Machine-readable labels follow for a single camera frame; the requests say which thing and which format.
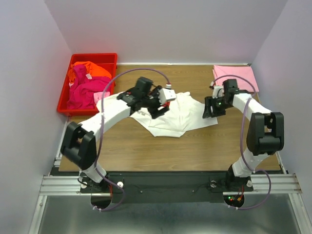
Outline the white printed t shirt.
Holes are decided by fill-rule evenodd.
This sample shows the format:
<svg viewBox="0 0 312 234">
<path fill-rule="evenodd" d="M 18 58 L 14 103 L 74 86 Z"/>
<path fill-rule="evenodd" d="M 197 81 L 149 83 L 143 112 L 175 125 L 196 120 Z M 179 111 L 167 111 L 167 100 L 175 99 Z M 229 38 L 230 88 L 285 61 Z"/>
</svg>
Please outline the white printed t shirt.
<svg viewBox="0 0 312 234">
<path fill-rule="evenodd" d="M 186 131 L 217 125 L 217 118 L 202 118 L 204 104 L 193 99 L 190 92 L 178 93 L 170 102 L 169 111 L 152 119 L 147 108 L 142 108 L 130 116 L 154 137 L 179 138 Z"/>
</svg>

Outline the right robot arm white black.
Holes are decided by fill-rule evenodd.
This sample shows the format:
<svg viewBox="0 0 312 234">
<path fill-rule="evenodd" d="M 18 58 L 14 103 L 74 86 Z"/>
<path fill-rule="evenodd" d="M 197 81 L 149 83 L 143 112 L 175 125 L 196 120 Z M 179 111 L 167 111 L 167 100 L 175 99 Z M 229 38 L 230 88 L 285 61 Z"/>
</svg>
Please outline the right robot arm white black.
<svg viewBox="0 0 312 234">
<path fill-rule="evenodd" d="M 240 158 L 232 164 L 222 179 L 227 191 L 252 187 L 251 175 L 268 156 L 284 147 L 284 115 L 273 112 L 254 99 L 255 92 L 241 90 L 237 80 L 228 78 L 218 86 L 211 82 L 212 96 L 205 97 L 203 118 L 220 117 L 228 108 L 236 108 L 249 121 L 247 133 L 240 133 Z"/>
</svg>

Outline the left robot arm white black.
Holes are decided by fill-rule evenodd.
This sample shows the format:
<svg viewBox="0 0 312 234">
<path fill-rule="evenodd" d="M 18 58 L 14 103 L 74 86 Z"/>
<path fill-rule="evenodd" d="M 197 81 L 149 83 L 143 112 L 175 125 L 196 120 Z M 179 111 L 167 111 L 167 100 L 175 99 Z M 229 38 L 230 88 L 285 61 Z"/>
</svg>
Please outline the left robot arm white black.
<svg viewBox="0 0 312 234">
<path fill-rule="evenodd" d="M 61 154 L 79 167 L 94 183 L 106 184 L 107 172 L 98 164 L 103 135 L 116 123 L 146 108 L 153 119 L 169 111 L 176 99 L 170 84 L 153 86 L 153 81 L 140 77 L 134 87 L 99 102 L 100 110 L 81 122 L 70 122 L 60 148 Z"/>
</svg>

